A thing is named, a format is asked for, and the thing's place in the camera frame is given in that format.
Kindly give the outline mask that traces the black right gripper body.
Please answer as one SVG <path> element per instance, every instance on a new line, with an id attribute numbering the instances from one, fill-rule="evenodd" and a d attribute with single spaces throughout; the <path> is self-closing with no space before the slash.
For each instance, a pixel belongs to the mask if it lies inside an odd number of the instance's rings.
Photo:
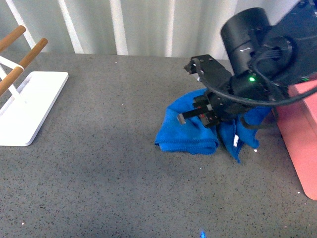
<path id="1" fill-rule="evenodd" d="M 193 117 L 198 117 L 203 126 L 211 128 L 222 122 L 238 120 L 244 128 L 270 128 L 274 123 L 263 124 L 267 107 L 257 111 L 255 105 L 246 105 L 246 99 L 229 99 L 206 89 L 202 95 L 193 99 Z"/>

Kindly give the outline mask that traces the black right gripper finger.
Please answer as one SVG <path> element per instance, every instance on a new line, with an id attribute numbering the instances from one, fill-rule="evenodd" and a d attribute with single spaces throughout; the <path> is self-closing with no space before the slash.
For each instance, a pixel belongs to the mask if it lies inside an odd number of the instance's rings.
<path id="1" fill-rule="evenodd" d="M 210 110 L 209 109 L 194 109 L 190 110 L 184 113 L 180 113 L 177 115 L 177 119 L 180 122 L 180 124 L 185 124 L 186 119 L 192 118 L 192 117 L 197 117 L 202 114 L 208 113 Z"/>

